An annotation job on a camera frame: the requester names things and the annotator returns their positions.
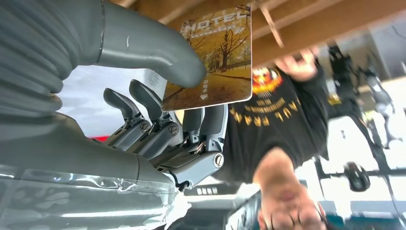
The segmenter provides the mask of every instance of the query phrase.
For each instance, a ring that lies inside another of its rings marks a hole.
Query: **wooden ceiling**
[[[406,0],[112,0],[179,30],[186,20],[246,3],[252,6],[255,68],[406,10]]]

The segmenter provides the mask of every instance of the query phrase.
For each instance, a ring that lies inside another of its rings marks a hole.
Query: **graphic print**
[[[272,93],[283,82],[278,70],[261,68],[252,72],[252,92],[255,94]]]
[[[204,62],[207,75],[192,89],[168,83],[164,111],[225,104],[251,97],[250,6],[237,6],[188,20],[180,33]]]

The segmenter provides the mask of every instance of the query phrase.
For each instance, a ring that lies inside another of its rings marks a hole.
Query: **transparent plastic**
[[[179,205],[186,214],[180,196],[173,184],[0,165],[0,229],[149,230]]]

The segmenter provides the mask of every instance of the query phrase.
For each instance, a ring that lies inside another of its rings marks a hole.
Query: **cable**
[[[394,32],[402,39],[406,40],[406,36],[399,33],[399,31],[396,29],[395,25],[392,23],[392,29],[394,30]]]

